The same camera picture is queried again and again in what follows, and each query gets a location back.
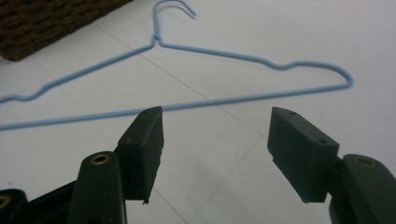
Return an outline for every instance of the wicker basket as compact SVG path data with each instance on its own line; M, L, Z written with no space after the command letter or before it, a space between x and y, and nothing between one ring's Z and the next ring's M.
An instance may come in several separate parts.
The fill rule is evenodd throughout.
M0 0L0 56L18 61L133 0Z

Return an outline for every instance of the tile grout line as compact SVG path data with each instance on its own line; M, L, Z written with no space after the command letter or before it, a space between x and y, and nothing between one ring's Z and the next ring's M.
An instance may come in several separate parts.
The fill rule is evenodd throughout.
M204 95L202 95L200 92L196 91L195 89L193 89L191 86L187 85L185 82L181 81L180 79L178 79L177 77L174 77L172 74L168 73L167 71L165 71L163 68L161 68L158 64L152 62L150 59L146 58L145 56L141 55L142 58L146 59L147 61L149 61L150 63L152 63L153 65L155 65L156 67L158 67L159 69L161 69L162 71L164 71L167 75L169 75L170 77L174 78L176 81L180 82L181 84L183 84L184 86L186 86L187 88L189 88L190 90L194 91L195 93L197 93L198 95L202 96L203 98L205 98L206 100L209 100L207 97L205 97ZM216 107L218 107L220 110L224 111L226 114L228 114L229 116L231 116L232 118L238 120L239 122L241 122L244 126L248 127L251 131L253 131L254 133L258 134L261 137L266 137L264 136L262 133L259 133L257 130L253 129L252 127L250 127L248 124L246 124L244 121L242 121L241 119L237 118L235 115L233 115L232 113L230 113L229 111L227 111L226 109L224 109L221 105L216 105Z
M47 71L47 69L45 69L45 67L35 58L35 56L32 56L33 59L35 60L35 62L38 64L38 66L40 66L41 69L43 69L43 71L47 74L47 76L49 76L52 80L53 80L53 76ZM59 86L59 88L66 94L67 98L69 98L70 101L73 102L73 104L77 107L77 109L84 115L86 115L87 113L81 108L81 106L79 106L79 104L77 104L77 102L70 96L70 94L62 87ZM92 124L97 130L99 130L100 133L102 133L102 135L105 136L105 138L107 139L107 141L113 145L113 147L115 146L115 144L110 140L110 138L107 136L107 134L105 134L105 132L103 132L103 130L101 128L99 128L95 122L93 122L92 120L90 121L90 124Z
M158 193L158 195L160 195L160 197L169 205L169 207L171 207L172 210L184 221L184 223L188 224L188 222L186 221L186 219L184 219L184 218L181 216L181 214L179 214L178 211L177 211L168 201L166 201L166 199L161 195L161 193L160 193L158 190L156 190L155 188L154 188L154 190L155 190L155 191Z
M106 31L105 29L103 29L102 27L100 27L99 25L97 25L96 23L94 23L94 25L99 28L100 30L102 30L103 32L105 32L106 34L110 35L111 37L113 37L115 40L119 41L123 46L125 46L128 49L131 49L131 47L129 47L127 44L123 43L121 40L119 40L118 38L116 38L114 35L110 34L108 31ZM168 76L172 77L173 79L175 79L176 81L180 82L181 84L183 84L184 86L186 86L187 88L189 88L190 90L194 91L195 93L197 93L198 95L202 96L203 98L205 98L206 100L209 100L207 97L205 97L204 95L202 95L200 92L196 91L193 87L187 85L187 83L181 81L180 79L178 79L177 77L173 76L172 74L170 74L169 72L167 72L165 69L163 69L162 67L160 67L158 64L156 64L155 62L153 62L152 60L150 60L149 58L143 56L142 53L138 54L140 57L144 58L145 60L147 60L148 62L150 62L151 64L153 64L154 66L156 66L157 68L159 68L160 70L162 70L163 72L165 72L165 74L167 74ZM253 127L250 127L248 124L246 124L244 121L242 121L241 119L237 118L235 115L233 115L231 112L227 111L225 108L223 108L220 105L216 105L216 107L218 107L219 109L221 109L222 111L224 111L225 113L227 113L228 115L230 115L232 118L238 120L239 122L241 122L242 124L244 124L246 127L248 127L251 131L253 131L254 133L262 136L262 137L266 137L264 136L262 133L260 133L259 131L257 131L256 129L254 129Z
M189 218L189 223L191 223L196 218L196 216L198 216L198 214L201 212L201 210L204 208L207 202L218 192L218 190L222 187L223 183L228 179L228 177L230 177L230 175L233 174L233 172L240 166L242 161L245 160L248 154L254 149L255 146L257 146L260 143L261 140L262 137L259 137L259 139L257 139L254 142L254 144L251 145L250 149L248 149L247 152L245 152L243 157L236 163L236 165L231 169L231 171L221 179L221 181L215 186L215 188L208 194L207 198L202 203L202 205L198 209L196 209L193 215L191 216L191 218Z

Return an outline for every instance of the white tile floor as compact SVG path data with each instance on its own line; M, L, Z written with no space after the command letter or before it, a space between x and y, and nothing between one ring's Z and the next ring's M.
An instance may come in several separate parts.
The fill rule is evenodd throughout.
M0 94L44 83L147 45L156 0L135 0L18 63L0 60ZM190 0L161 7L168 43L221 49L277 63L343 66L346 91L220 105L163 115L165 147L150 204L128 202L129 223L330 223L304 204L266 149L271 107L294 110L340 143L396 174L396 2ZM0 105L0 124L341 83L317 69L261 65L156 47L64 84L29 103ZM113 150L134 117L0 132L0 189L29 200L76 179L94 152Z

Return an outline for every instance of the clamp jaw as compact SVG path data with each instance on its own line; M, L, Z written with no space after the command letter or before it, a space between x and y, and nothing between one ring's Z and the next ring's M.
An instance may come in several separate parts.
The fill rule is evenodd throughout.
M304 203L332 195L333 224L396 223L396 180L381 162L337 157L339 145L297 113L273 107L268 150Z
M163 109L141 112L114 152L92 154L78 179L27 202L19 189L0 190L0 223L126 222L125 200L149 203L163 151Z

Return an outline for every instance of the coated wire hanger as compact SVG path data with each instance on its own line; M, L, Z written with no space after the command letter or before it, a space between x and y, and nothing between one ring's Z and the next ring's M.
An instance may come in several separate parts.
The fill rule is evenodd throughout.
M286 97L286 96L293 96L293 95L302 95L308 93L316 93L316 92L324 92L324 91L337 91L348 89L353 86L354 80L352 75L350 75L344 68L332 64L332 63L324 63L324 62L314 62L314 61L294 61L291 63L279 64L273 63L267 59L250 56L240 53L233 53L215 49L203 49L203 48L196 48L190 46L182 46L182 45L175 45L175 44L167 44L163 42L163 38L161 37L160 33L160 22L158 18L158 7L166 2L179 2L182 4L192 16L195 16L194 10L187 5L184 0L161 0L157 2L153 7L153 17L154 17L154 34L150 40L150 43L144 47L133 49L121 55L109 58L104 60L100 63L91 65L84 69L81 69L75 73L69 74L65 77L61 77L55 79L45 85L43 85L38 91L31 95L18 95L18 94L10 94L0 97L0 104L10 101L33 101L34 99L41 96L46 91L64 84L65 82L71 81L78 77L82 77L87 75L93 71L99 70L106 66L109 66L113 63L117 63L121 60L130 58L135 56L136 54L142 53L149 49L153 49L158 42L158 45L162 48L167 49L177 49L177 50L184 50L196 53L203 53L203 54L210 54L215 56L221 56L226 58L233 58L236 60L243 60L252 63L261 63L271 69L282 71L282 70L289 70L294 67L315 67L333 71L339 74L346 80L346 83L330 85L330 86L320 86L320 87L312 87L312 88L305 88L305 89L298 89L298 90L291 90L291 91L275 91L275 92L267 92L267 93L258 93L252 95L242 95L236 97L228 97L228 98L220 98L214 100L205 100L205 101L195 101L195 102L188 102L183 104L175 104L175 105L163 105L163 111L172 111L172 110L181 110L181 109L188 109L188 108L196 108L196 107L203 107L203 106L211 106L211 105L225 105L225 104L235 104L247 101L256 101L256 100L264 100L270 98L277 98L277 97ZM73 116L73 117L64 117L58 119L42 119L42 120L34 120L34 121L25 121L19 123L10 123L10 124L2 124L0 125L0 131L5 130L12 130L12 129L21 129L21 128L28 128L28 127L37 127L37 126L46 126L46 125L54 125L54 124L61 124L61 123L68 123L68 122L77 122L83 120L93 120L93 119L108 119L108 118L115 118L115 117L123 117L123 116L132 116L137 115L141 111L147 109L148 107L142 108L135 108L129 110L121 110L121 111L113 111L113 112L105 112L105 113L97 113L97 114L90 114L90 115L82 115L82 116Z

